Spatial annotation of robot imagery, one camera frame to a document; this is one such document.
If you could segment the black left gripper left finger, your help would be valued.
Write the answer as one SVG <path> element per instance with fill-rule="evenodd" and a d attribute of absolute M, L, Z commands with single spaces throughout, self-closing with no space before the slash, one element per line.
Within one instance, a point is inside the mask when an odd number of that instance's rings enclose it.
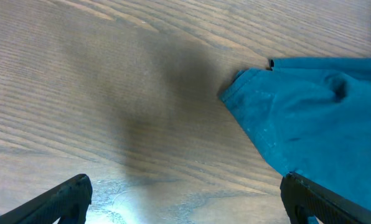
<path fill-rule="evenodd" d="M 78 174 L 0 216 L 0 224 L 84 224 L 92 203 L 92 184 Z"/>

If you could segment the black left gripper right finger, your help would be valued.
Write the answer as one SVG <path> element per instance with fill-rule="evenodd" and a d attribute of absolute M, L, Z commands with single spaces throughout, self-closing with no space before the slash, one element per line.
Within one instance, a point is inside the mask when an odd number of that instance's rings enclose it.
<path fill-rule="evenodd" d="M 371 224 L 371 211 L 297 174 L 280 185 L 281 199 L 291 224 Z"/>

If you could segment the dark blue shorts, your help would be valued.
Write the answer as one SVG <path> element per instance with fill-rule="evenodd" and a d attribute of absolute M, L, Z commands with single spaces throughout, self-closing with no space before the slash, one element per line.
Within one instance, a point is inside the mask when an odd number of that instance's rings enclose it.
<path fill-rule="evenodd" d="M 220 95 L 264 160 L 371 210 L 371 58 L 276 58 Z"/>

